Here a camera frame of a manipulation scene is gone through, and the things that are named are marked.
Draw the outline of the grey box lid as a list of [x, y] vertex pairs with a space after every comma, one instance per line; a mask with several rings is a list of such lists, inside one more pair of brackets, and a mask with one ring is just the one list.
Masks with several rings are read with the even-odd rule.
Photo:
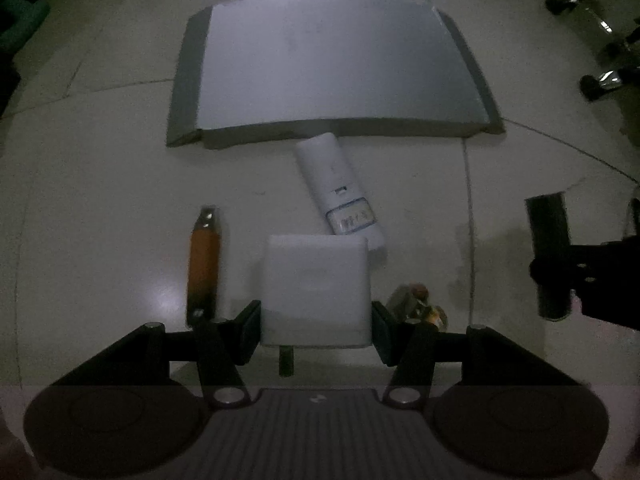
[[502, 133], [456, 23], [428, 3], [238, 0], [186, 23], [171, 148], [337, 136]]

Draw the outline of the small toy figure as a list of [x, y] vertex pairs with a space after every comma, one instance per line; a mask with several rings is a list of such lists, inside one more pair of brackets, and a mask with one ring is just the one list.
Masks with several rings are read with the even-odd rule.
[[386, 309], [398, 322], [428, 323], [440, 332], [448, 330], [448, 318], [444, 309], [431, 303], [430, 292], [422, 283], [399, 285], [387, 300]]

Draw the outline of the orange utility knife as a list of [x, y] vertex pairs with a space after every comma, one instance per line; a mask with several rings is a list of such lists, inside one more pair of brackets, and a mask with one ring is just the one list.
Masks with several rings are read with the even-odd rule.
[[215, 206], [203, 206], [195, 221], [186, 282], [186, 325], [195, 328], [215, 317], [221, 235]]

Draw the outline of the office chair base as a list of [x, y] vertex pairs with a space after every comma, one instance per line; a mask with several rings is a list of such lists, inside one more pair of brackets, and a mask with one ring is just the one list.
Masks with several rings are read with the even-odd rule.
[[582, 98], [607, 126], [639, 144], [639, 0], [544, 0], [593, 56]]

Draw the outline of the white power adapter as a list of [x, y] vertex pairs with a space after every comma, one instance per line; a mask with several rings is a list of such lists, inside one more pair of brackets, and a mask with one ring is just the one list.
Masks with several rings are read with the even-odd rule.
[[367, 240], [359, 235], [273, 235], [262, 259], [264, 347], [279, 350], [291, 377], [295, 350], [359, 349], [372, 344]]

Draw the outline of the green object at left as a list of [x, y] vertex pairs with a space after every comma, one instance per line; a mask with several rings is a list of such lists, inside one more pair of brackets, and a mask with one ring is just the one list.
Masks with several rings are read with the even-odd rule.
[[47, 0], [1, 0], [1, 56], [13, 58], [50, 12]]

